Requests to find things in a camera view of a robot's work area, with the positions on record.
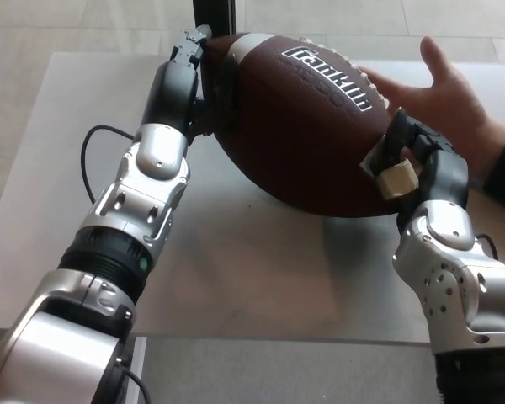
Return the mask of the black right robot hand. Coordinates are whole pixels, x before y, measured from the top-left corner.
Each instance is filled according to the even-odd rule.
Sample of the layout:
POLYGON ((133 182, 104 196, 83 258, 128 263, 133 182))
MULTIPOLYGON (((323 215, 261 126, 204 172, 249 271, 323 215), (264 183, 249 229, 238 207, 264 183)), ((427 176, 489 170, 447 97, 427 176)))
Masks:
POLYGON ((399 226, 428 200, 467 205, 469 170, 447 138, 398 109, 374 149, 371 163, 382 196, 396 208, 399 226))

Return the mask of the person's bare hand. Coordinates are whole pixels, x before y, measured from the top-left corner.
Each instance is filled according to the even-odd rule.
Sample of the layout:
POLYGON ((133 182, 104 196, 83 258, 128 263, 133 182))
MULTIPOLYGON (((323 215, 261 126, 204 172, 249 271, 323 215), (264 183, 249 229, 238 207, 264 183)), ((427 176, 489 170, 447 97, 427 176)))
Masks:
POLYGON ((420 52, 433 79, 429 87, 396 82, 367 67, 362 71, 387 99, 391 114, 402 108, 445 136, 467 161, 470 176, 483 183, 505 147, 505 125, 487 113, 465 77, 432 37, 422 39, 420 52))

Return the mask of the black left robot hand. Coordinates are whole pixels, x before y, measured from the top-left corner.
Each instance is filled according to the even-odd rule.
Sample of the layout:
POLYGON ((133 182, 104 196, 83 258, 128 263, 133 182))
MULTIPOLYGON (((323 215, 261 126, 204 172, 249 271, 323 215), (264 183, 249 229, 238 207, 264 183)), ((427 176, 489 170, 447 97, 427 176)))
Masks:
POLYGON ((155 74, 141 123, 168 125, 178 130, 188 143, 195 134, 189 128, 195 117, 199 86, 198 68, 205 43, 212 36, 209 25, 185 30, 175 42, 168 61, 155 74))

